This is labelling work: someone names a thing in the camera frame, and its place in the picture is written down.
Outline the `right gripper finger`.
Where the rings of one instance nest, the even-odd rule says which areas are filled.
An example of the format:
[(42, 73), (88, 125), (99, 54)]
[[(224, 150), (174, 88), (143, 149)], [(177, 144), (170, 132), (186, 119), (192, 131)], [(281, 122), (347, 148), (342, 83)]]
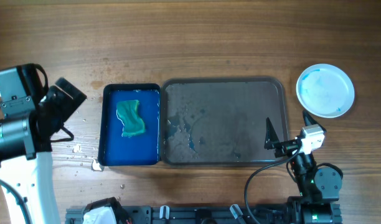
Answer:
[(266, 136), (265, 136), (265, 149), (277, 148), (279, 138), (269, 118), (266, 119)]
[(305, 126), (312, 126), (312, 125), (315, 125), (317, 124), (322, 130), (324, 133), (327, 132), (327, 130), (322, 126), (320, 125), (309, 113), (307, 110), (303, 110), (303, 120), (304, 120), (304, 123), (305, 123)]

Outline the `white plate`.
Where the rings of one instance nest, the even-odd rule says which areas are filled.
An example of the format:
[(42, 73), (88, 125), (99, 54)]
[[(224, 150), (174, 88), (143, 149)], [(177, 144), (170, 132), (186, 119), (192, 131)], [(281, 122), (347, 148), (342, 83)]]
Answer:
[(355, 89), (349, 76), (336, 66), (319, 63), (306, 68), (296, 82), (296, 95), (311, 114), (337, 118), (354, 104)]

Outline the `green yellow sponge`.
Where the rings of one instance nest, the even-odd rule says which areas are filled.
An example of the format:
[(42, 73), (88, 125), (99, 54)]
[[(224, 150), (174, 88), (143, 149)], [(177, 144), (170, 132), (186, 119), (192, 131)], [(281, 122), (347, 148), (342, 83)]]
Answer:
[(123, 125), (122, 136), (133, 137), (146, 132), (146, 126), (138, 113), (139, 100), (120, 101), (116, 104), (116, 116)]

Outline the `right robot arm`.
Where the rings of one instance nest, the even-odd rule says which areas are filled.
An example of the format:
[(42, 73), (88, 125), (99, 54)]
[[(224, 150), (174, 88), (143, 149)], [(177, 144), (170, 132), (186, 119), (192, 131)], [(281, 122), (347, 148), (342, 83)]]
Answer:
[(265, 149), (273, 149), (275, 157), (285, 157), (286, 169), (299, 189), (282, 205), (258, 208), (267, 223), (339, 224), (343, 222), (339, 200), (343, 172), (330, 163), (317, 164), (313, 151), (319, 149), (326, 129), (303, 111), (305, 127), (292, 140), (280, 141), (269, 118), (266, 119)]

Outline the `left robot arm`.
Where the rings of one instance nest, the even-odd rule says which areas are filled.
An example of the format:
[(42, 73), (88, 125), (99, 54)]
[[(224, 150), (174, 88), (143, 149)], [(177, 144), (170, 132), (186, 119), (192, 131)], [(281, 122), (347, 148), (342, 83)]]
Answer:
[(52, 181), (53, 134), (86, 95), (64, 78), (49, 86), (41, 65), (0, 70), (0, 186), (12, 223), (60, 223)]

